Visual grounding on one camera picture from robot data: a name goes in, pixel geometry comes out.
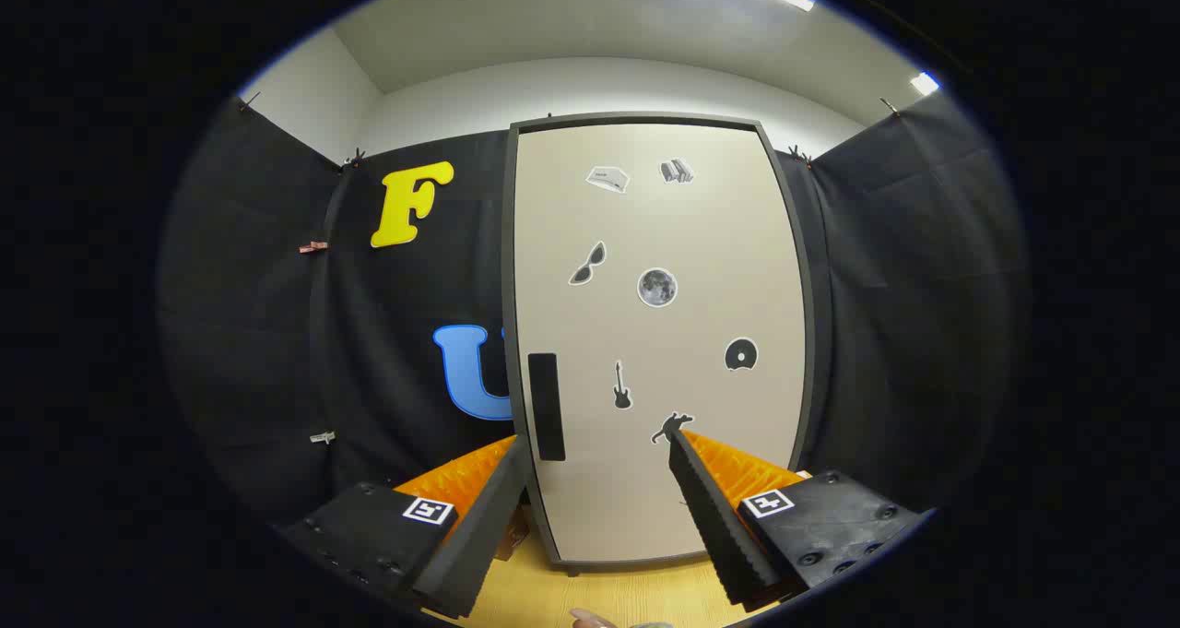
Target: black curtain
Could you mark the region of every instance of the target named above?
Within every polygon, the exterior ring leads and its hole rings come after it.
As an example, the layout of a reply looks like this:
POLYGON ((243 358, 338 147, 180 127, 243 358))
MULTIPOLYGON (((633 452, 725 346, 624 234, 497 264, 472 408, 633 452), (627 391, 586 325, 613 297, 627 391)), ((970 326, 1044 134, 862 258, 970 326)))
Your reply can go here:
POLYGON ((808 465, 913 510, 979 463, 1021 349, 1023 225, 976 127, 939 91, 813 162, 834 342, 808 465))
MULTIPOLYGON (((312 331, 333 443, 336 490, 360 480, 399 484, 512 434, 511 420, 461 411, 448 386, 435 331, 479 327, 481 382, 507 410, 500 331, 500 201, 506 132, 409 145, 346 170, 326 221, 330 249, 316 269, 312 331), (391 171, 450 162, 451 183, 434 188, 418 236, 372 247, 391 171)), ((493 398, 485 398, 493 403, 493 398)))
POLYGON ((283 524, 329 497, 330 430, 313 390, 313 241, 335 165, 231 102, 172 202, 157 316, 169 379, 210 462, 262 518, 283 524))
POLYGON ((832 374, 832 283, 827 260, 827 237, 824 231, 824 215, 819 203, 818 187, 812 169, 802 158, 792 157, 775 150, 782 166, 782 175, 795 204, 794 224, 799 225, 804 240, 811 274, 811 318, 814 322, 812 362, 811 414, 804 433, 799 469, 812 469, 815 446, 822 427, 827 405, 828 385, 832 374))

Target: wooden floor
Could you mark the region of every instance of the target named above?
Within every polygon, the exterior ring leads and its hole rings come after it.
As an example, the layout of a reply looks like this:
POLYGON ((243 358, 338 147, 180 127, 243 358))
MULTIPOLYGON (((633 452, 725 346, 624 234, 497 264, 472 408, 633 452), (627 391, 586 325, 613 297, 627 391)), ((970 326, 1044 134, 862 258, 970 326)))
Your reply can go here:
POLYGON ((663 621, 674 628, 720 628, 765 611, 746 613, 726 600, 707 561, 642 570, 582 573, 566 576, 550 568, 530 518, 530 534, 509 561, 492 560, 471 616, 451 620, 478 628, 570 628, 571 608, 581 607, 618 628, 663 621))

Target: yellow letter f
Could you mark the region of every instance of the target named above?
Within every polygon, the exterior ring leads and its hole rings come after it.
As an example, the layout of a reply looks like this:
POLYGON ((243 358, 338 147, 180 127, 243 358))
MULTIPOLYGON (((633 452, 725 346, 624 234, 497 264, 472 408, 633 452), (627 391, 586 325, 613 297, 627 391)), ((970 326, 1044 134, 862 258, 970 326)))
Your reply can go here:
POLYGON ((434 207, 434 183, 446 185, 454 178, 454 166, 451 162, 434 162, 433 165, 414 166, 409 170, 392 171, 381 183, 385 184, 385 208, 381 209, 381 224, 373 234, 373 247, 396 246, 400 242, 413 241, 418 228, 409 224, 409 209, 414 217, 422 220, 434 207), (418 190, 414 183, 425 179, 418 190))

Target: door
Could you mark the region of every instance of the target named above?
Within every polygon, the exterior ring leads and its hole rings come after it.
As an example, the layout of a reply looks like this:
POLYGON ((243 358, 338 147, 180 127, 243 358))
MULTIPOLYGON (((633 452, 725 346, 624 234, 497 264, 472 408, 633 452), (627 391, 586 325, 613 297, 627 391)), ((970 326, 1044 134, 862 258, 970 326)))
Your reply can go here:
POLYGON ((511 191, 513 398, 558 558, 702 552, 664 423, 787 467, 802 406, 799 260, 761 137, 522 131, 511 191))

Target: ceiling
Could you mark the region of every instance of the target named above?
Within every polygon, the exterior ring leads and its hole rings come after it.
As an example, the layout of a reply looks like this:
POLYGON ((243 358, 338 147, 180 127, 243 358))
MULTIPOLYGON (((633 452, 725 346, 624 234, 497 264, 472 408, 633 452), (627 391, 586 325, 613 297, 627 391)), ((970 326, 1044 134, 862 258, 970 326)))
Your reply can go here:
POLYGON ((382 93, 485 65, 624 57, 740 74, 860 124, 920 98, 887 44, 817 2, 779 0, 372 0, 334 24, 382 93))

